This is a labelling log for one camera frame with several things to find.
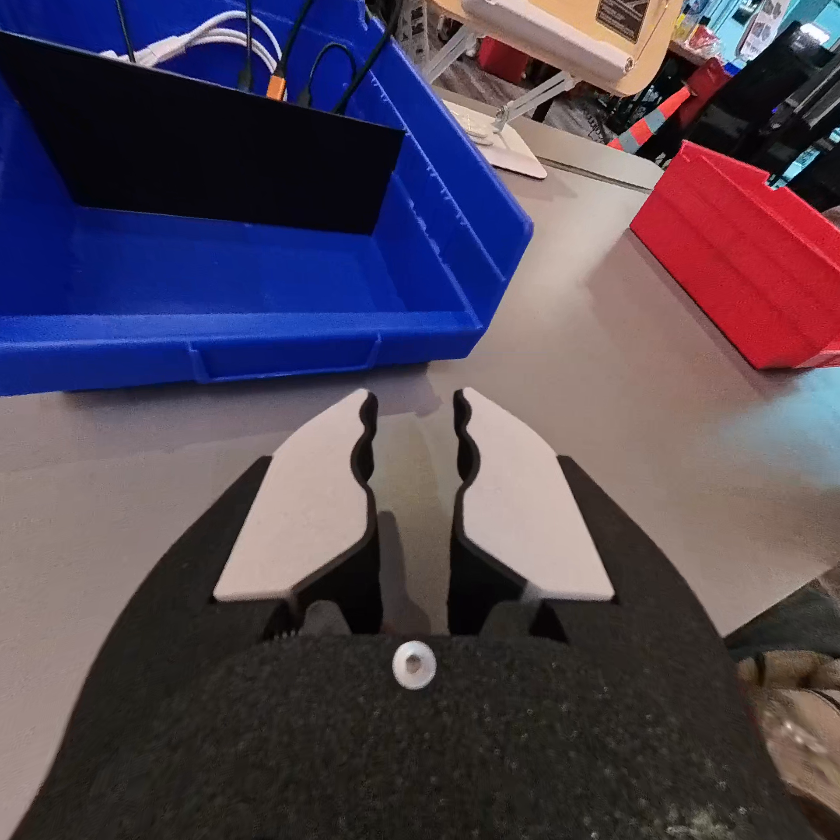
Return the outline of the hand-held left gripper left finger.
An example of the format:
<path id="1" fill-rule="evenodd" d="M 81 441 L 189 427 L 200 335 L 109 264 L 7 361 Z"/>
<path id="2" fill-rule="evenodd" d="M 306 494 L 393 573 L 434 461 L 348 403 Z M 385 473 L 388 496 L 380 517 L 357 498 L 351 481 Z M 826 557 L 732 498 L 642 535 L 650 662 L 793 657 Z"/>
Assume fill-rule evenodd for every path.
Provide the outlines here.
<path id="1" fill-rule="evenodd" d="M 378 634 L 383 603 L 373 439 L 378 402 L 360 388 L 301 426 L 270 457 L 213 599 L 277 602 L 301 627 L 332 602 L 352 634 Z"/>

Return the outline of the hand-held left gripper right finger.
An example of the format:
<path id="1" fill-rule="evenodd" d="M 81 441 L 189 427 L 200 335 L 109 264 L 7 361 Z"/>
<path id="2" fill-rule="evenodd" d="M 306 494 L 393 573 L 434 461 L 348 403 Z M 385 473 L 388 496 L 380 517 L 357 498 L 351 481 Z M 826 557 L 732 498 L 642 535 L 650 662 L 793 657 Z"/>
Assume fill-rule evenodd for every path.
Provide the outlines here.
<path id="1" fill-rule="evenodd" d="M 498 606 L 527 634 L 560 636 L 556 602 L 616 593 L 559 457 L 529 425 L 472 387 L 453 397 L 460 485 L 449 546 L 448 630 L 477 636 Z"/>

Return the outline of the blue plastic bin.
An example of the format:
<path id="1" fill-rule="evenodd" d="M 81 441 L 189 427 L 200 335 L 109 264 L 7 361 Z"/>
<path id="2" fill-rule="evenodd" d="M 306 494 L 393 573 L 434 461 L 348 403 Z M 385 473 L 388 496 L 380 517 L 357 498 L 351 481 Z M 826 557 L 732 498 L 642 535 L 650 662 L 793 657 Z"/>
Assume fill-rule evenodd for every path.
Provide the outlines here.
<path id="1" fill-rule="evenodd" d="M 118 60 L 140 67 L 141 48 L 244 10 L 125 5 L 137 59 Z M 100 56 L 121 48 L 114 2 L 2 2 L 1 15 L 2 32 Z M 346 45 L 362 69 L 383 29 L 364 2 L 315 2 L 284 102 L 297 105 L 322 47 Z M 222 45 L 156 69 L 240 91 L 244 63 L 245 49 Z M 333 113 L 350 82 L 331 50 L 307 109 Z M 398 45 L 341 116 L 406 132 L 370 235 L 78 205 L 2 78 L 2 395 L 466 357 L 532 240 L 531 218 Z"/>

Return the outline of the red plastic bin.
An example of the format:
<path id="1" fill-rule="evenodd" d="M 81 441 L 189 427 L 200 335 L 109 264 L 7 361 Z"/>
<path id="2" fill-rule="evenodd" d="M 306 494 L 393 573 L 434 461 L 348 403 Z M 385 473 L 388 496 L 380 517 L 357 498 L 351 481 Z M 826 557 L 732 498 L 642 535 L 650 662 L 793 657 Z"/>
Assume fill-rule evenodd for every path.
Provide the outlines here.
<path id="1" fill-rule="evenodd" d="M 839 231 L 768 173 L 685 141 L 631 231 L 754 370 L 839 365 Z"/>

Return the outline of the black cable orange plug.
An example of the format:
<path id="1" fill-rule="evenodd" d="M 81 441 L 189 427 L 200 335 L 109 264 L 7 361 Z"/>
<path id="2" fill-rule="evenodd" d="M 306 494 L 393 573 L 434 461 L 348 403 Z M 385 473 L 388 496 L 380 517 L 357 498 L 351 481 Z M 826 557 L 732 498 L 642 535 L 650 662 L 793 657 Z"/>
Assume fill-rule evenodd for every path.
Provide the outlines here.
<path id="1" fill-rule="evenodd" d="M 306 21 L 312 6 L 315 1 L 305 1 L 295 16 L 290 32 L 287 36 L 285 45 L 281 49 L 281 55 L 276 64 L 276 68 L 272 72 L 268 87 L 266 90 L 266 97 L 273 101 L 284 101 L 287 95 L 287 69 L 288 62 L 291 57 L 291 51 L 297 42 L 301 27 Z"/>

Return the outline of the grey desk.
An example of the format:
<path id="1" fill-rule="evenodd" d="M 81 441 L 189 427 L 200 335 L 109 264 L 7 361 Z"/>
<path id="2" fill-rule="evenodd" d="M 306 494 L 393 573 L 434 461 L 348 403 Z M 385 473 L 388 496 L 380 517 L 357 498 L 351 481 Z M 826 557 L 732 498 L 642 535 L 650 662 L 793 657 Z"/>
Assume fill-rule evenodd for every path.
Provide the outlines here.
<path id="1" fill-rule="evenodd" d="M 629 224 L 641 164 L 503 180 L 534 236 L 456 361 L 313 378 L 2 400 L 2 763 L 40 773 L 154 563 L 261 455 L 358 387 L 377 395 L 385 626 L 445 630 L 453 394 L 572 456 L 674 561 L 721 634 L 838 563 L 838 370 L 761 374 Z"/>

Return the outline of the black blue-bin divider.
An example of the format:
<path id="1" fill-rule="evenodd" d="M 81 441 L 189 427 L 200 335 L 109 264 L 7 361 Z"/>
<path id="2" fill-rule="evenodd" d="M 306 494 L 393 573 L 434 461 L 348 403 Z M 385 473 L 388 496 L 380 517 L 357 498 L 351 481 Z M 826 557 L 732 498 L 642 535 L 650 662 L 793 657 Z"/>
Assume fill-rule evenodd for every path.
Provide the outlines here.
<path id="1" fill-rule="evenodd" d="M 5 31 L 1 64 L 84 207 L 371 235 L 406 137 Z"/>

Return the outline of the orange traffic cone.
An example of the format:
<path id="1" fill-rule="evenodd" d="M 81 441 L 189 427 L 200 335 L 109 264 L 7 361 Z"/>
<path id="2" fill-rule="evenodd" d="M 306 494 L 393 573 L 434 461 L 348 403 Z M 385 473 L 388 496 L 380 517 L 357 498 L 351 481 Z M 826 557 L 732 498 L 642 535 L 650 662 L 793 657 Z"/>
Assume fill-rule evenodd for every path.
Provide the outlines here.
<path id="1" fill-rule="evenodd" d="M 637 154 L 693 95 L 693 91 L 688 86 L 682 86 L 650 113 L 610 140 L 606 147 L 627 154 Z"/>

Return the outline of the wooden board stand white base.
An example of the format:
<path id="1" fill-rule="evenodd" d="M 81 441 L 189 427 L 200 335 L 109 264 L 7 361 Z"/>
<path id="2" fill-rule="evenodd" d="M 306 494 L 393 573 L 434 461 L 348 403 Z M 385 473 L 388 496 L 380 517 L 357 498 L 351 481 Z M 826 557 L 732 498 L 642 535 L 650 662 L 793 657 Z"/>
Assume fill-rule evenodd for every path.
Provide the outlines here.
<path id="1" fill-rule="evenodd" d="M 487 162 L 543 180 L 547 172 L 515 119 L 583 82 L 614 97 L 641 92 L 661 67 L 679 15 L 678 1 L 433 1 L 442 17 L 461 24 L 423 66 L 438 79 L 479 38 L 490 37 L 556 69 L 546 81 L 504 104 L 494 119 L 450 106 L 456 122 Z"/>

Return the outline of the black office chair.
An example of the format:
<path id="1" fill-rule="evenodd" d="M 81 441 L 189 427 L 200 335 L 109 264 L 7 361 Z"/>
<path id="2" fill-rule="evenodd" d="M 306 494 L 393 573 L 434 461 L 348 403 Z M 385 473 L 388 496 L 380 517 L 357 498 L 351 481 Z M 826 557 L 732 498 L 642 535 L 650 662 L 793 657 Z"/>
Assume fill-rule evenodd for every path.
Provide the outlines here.
<path id="1" fill-rule="evenodd" d="M 819 213 L 838 208 L 838 62 L 794 21 L 712 96 L 685 140 L 767 172 Z"/>

